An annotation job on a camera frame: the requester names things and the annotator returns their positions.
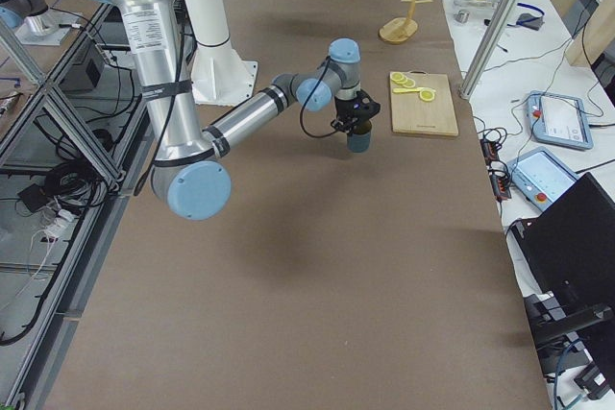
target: warning label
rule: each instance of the warning label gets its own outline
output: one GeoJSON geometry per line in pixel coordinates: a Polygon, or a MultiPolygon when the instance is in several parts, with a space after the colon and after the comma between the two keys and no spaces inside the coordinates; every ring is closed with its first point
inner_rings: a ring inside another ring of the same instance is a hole
{"type": "Polygon", "coordinates": [[[142,10],[126,13],[124,26],[128,34],[133,53],[164,50],[164,34],[162,33],[162,18],[158,10],[142,10]]]}

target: white table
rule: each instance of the white table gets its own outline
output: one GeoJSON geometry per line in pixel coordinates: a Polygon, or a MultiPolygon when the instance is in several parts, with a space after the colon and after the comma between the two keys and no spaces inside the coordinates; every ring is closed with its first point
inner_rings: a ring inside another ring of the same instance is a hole
{"type": "MultiPolygon", "coordinates": [[[[533,90],[544,91],[549,88],[552,93],[577,96],[583,100],[586,111],[597,113],[598,110],[589,102],[587,97],[587,93],[591,89],[591,99],[603,109],[604,116],[601,118],[589,117],[590,123],[615,122],[615,108],[606,97],[603,88],[599,84],[595,85],[597,80],[593,72],[589,68],[572,67],[565,59],[562,62],[563,53],[567,47],[567,44],[564,45],[564,43],[570,39],[570,34],[551,1],[521,0],[521,2],[542,9],[546,13],[545,24],[537,32],[522,27],[506,28],[499,44],[508,52],[497,48],[486,68],[497,66],[508,60],[538,57],[560,45],[562,46],[559,50],[544,58],[509,63],[482,74],[480,83],[470,99],[474,114],[485,122],[487,128],[505,127],[510,133],[519,133],[515,136],[509,136],[505,142],[500,151],[500,158],[503,161],[514,160],[519,155],[519,150],[529,140],[530,126],[526,117],[526,105],[521,105],[515,110],[522,127],[515,121],[510,110],[523,102],[528,93],[533,90]],[[558,66],[559,69],[555,74],[554,71],[558,66]]],[[[486,31],[483,20],[490,18],[493,11],[455,5],[454,0],[444,0],[444,10],[451,36],[455,41],[455,53],[459,69],[462,72],[467,71],[486,31]],[[454,14],[460,9],[470,12],[469,20],[465,24],[460,24],[454,19],[454,14]]],[[[514,19],[522,12],[531,11],[517,7],[511,15],[510,22],[514,23],[514,19]]],[[[477,121],[477,130],[481,129],[482,123],[477,121]]],[[[615,157],[615,127],[592,130],[592,137],[594,148],[585,152],[545,145],[531,139],[521,151],[521,155],[538,146],[546,146],[573,170],[596,165],[615,157]]],[[[615,163],[592,170],[592,173],[608,194],[615,197],[615,163]]],[[[518,218],[530,218],[539,214],[538,209],[531,205],[520,191],[513,188],[512,196],[512,200],[503,202],[503,226],[507,227],[518,218]]],[[[508,247],[523,295],[540,293],[527,262],[511,236],[508,237],[508,247]]],[[[579,393],[577,385],[573,382],[573,377],[580,370],[582,368],[572,369],[559,378],[557,393],[566,403],[579,393]]],[[[548,385],[548,388],[551,393],[553,386],[548,385]]],[[[615,393],[611,391],[599,401],[584,399],[575,408],[579,410],[612,410],[615,408],[615,393]]]]}

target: robotic arm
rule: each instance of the robotic arm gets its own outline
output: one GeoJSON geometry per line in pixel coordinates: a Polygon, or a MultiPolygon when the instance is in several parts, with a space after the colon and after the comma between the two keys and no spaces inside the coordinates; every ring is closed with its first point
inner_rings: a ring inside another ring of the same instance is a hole
{"type": "Polygon", "coordinates": [[[45,0],[0,0],[0,19],[12,29],[25,21],[35,36],[48,36],[58,30],[58,22],[45,0]]]}
{"type": "Polygon", "coordinates": [[[178,215],[202,220],[217,213],[231,194],[231,179],[217,159],[295,101],[307,110],[319,110],[334,96],[337,117],[332,126],[349,136],[352,150],[367,149],[362,135],[369,133],[369,119],[379,112],[380,105],[360,90],[360,56],[354,41],[334,41],[328,57],[314,72],[277,77],[201,130],[184,62],[177,72],[180,41],[175,0],[99,1],[112,3],[121,11],[143,101],[161,140],[152,187],[178,215]]]}

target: computer monitor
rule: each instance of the computer monitor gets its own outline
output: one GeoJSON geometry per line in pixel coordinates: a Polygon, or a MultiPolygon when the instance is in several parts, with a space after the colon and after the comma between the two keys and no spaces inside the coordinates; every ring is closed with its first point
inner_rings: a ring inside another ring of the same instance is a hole
{"type": "MultiPolygon", "coordinates": [[[[615,309],[615,203],[589,173],[555,201],[524,235],[528,264],[564,312],[604,303],[615,309]]],[[[615,322],[578,331],[615,389],[615,322]]]]}

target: wooden cutting board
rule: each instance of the wooden cutting board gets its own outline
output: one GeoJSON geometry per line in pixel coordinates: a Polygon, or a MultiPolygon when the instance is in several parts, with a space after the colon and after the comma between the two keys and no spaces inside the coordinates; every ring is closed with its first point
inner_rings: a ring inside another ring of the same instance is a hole
{"type": "Polygon", "coordinates": [[[389,74],[389,95],[394,133],[459,135],[449,78],[446,74],[403,72],[416,82],[416,86],[435,89],[435,99],[427,103],[419,98],[418,93],[393,93],[393,88],[401,85],[391,81],[392,73],[389,74]]]}

